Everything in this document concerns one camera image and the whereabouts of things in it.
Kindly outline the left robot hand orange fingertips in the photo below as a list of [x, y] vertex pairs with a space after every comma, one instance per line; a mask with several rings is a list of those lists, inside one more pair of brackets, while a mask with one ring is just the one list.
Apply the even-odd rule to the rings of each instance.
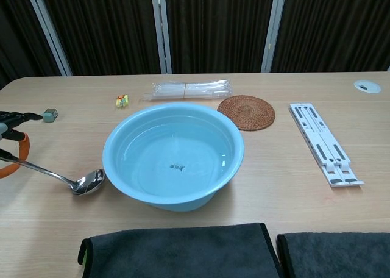
[[1, 160], [5, 162], [12, 162], [3, 168], [1, 168], [1, 178], [5, 178], [20, 168], [19, 161], [27, 160], [30, 151], [30, 139], [29, 136], [24, 133], [15, 130], [20, 124], [34, 120], [42, 120], [43, 117], [36, 113], [19, 113], [19, 112], [6, 112], [1, 111], [1, 139], [15, 141], [19, 144], [19, 156], [15, 157], [12, 153], [1, 149]]

